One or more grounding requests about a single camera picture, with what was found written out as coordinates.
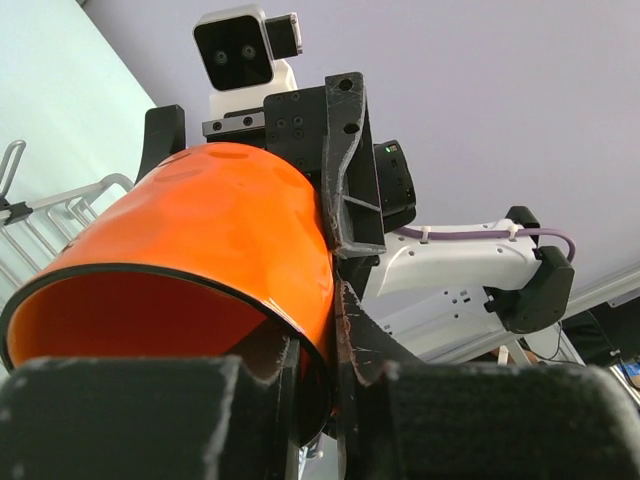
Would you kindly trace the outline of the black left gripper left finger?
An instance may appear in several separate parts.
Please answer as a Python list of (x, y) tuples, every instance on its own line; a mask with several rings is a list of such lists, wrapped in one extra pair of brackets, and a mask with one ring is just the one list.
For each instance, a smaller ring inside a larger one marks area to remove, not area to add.
[(293, 479), (300, 347), (242, 358), (31, 360), (1, 388), (5, 479)]

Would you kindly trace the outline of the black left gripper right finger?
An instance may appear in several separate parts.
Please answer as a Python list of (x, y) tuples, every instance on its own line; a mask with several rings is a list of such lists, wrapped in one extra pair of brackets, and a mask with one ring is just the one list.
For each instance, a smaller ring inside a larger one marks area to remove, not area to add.
[(335, 287), (344, 479), (635, 479), (639, 415), (605, 371), (427, 364)]

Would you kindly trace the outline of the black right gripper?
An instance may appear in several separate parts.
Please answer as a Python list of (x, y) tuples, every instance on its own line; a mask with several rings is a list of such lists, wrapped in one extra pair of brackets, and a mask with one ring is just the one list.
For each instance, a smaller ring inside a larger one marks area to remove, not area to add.
[[(325, 85), (272, 94), (257, 109), (202, 124), (209, 143), (235, 142), (265, 150), (306, 178), (320, 200), (332, 253), (340, 258), (386, 251), (378, 173), (364, 76), (328, 76)], [(186, 148), (185, 111), (149, 109), (144, 118), (139, 183)]]

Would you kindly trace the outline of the orange mug black handle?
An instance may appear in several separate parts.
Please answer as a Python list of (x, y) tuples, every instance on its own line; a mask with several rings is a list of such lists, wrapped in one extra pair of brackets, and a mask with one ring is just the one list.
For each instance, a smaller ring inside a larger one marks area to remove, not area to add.
[(11, 295), (1, 359), (218, 357), (268, 326), (300, 342), (309, 441), (333, 407), (333, 295), (309, 180), (266, 150), (209, 143), (162, 160)]

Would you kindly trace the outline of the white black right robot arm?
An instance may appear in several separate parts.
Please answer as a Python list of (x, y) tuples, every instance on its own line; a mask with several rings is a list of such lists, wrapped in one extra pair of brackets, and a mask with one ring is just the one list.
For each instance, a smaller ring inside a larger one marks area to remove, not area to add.
[(371, 139), (364, 77), (329, 76), (323, 85), (296, 89), (279, 81), (273, 92), (252, 87), (229, 93), (204, 126), (206, 143), (187, 148), (185, 114), (168, 105), (145, 116), (140, 180), (157, 177), (175, 161), (232, 148), (260, 173), (268, 161), (292, 175), (294, 196), (272, 181), (276, 206), (259, 213), (244, 199), (247, 217), (222, 212), (220, 191), (201, 189), (193, 206), (178, 205), (176, 228), (193, 246), (229, 256), (243, 240), (278, 236), (297, 266), (319, 259), (358, 297), (473, 285), (485, 299), (472, 309), (496, 319), (515, 336), (541, 331), (565, 313), (573, 282), (573, 249), (543, 247), (544, 230), (524, 207), (492, 224), (416, 227), (415, 193), (396, 141)]

